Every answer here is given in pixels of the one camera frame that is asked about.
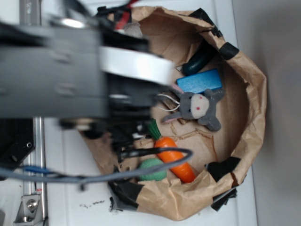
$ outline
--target stuffed bunny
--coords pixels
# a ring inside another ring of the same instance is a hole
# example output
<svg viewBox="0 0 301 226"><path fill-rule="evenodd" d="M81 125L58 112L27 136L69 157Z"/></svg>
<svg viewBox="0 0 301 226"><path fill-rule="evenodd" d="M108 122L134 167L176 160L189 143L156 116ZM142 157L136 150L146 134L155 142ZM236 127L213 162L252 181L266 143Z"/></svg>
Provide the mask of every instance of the stuffed bunny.
<svg viewBox="0 0 301 226"><path fill-rule="evenodd" d="M186 120L197 119L198 123L206 126L211 131L221 129L221 124L215 116L216 103L220 101L225 92L223 89L206 89L204 95L191 92L183 92L180 87L173 85L170 90L180 99L180 108L163 118L163 121L170 123L179 118Z"/></svg>

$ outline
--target gray cable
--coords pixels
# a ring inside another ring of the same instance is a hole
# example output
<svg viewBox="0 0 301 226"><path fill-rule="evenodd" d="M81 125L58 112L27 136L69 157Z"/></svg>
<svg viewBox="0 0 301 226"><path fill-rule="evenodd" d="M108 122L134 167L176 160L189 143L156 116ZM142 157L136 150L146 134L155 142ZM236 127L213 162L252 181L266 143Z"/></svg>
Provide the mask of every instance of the gray cable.
<svg viewBox="0 0 301 226"><path fill-rule="evenodd" d="M178 165L182 165L183 163L187 162L193 155L192 151L189 149L184 148L176 148L176 147L166 147L166 148L160 148L160 152L165 151L177 151L177 152L183 152L187 155L183 157L180 160L172 161L169 163L165 163L163 165L157 165L153 166L147 169L136 169L132 171L125 171L125 172L117 172L107 175L101 175L96 177L32 177L32 176L26 176L23 174L17 174L14 173L6 168L0 167L0 176L7 177L7 178L14 178L19 180L25 180L25 181L34 181L34 182L45 182L45 183L68 183L68 184L89 184L89 183L97 183L97 182L106 182L106 181L115 181L115 180L121 180L124 178L134 178L146 174L152 174L159 171L167 170L170 168L173 168Z"/></svg>

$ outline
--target blue block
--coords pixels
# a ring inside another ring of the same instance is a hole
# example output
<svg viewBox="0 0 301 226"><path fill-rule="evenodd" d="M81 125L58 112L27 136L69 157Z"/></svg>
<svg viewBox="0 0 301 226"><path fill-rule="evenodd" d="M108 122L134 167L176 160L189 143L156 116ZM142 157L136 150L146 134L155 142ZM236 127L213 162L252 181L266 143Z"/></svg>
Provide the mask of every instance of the blue block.
<svg viewBox="0 0 301 226"><path fill-rule="evenodd" d="M184 92L203 93L206 89L220 89L222 82L217 69L189 75L177 79L178 86Z"/></svg>

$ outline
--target toy carrot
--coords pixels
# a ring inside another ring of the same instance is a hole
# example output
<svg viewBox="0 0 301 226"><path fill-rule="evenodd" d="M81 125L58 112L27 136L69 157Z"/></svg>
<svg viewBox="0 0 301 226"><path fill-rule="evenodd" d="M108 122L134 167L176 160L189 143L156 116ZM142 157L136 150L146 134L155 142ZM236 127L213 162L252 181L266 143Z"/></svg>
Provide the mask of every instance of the toy carrot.
<svg viewBox="0 0 301 226"><path fill-rule="evenodd" d="M151 120L151 123L149 125L149 133L152 138L156 140L155 147L177 147L174 140L172 140L170 137L163 137L161 135L155 119ZM179 160L184 156L181 152L168 151L158 154L158 157L163 162L171 162ZM171 171L184 183L190 183L196 178L196 176L192 172L190 165L187 162L171 168Z"/></svg>

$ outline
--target green toy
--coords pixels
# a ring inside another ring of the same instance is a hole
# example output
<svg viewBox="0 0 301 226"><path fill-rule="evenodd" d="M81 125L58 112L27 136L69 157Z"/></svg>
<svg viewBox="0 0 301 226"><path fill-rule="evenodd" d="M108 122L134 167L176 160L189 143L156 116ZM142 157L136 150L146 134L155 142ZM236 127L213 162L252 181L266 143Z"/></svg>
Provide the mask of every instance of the green toy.
<svg viewBox="0 0 301 226"><path fill-rule="evenodd" d="M140 169L146 169L152 166L156 166L156 165L160 165L163 164L163 162L160 159L147 159L145 161L143 161L140 165ZM166 178L167 176L167 171L160 171L158 173L152 173L152 174L148 174L148 175L142 175L139 177L140 181L144 181L144 180L163 180L164 178Z"/></svg>

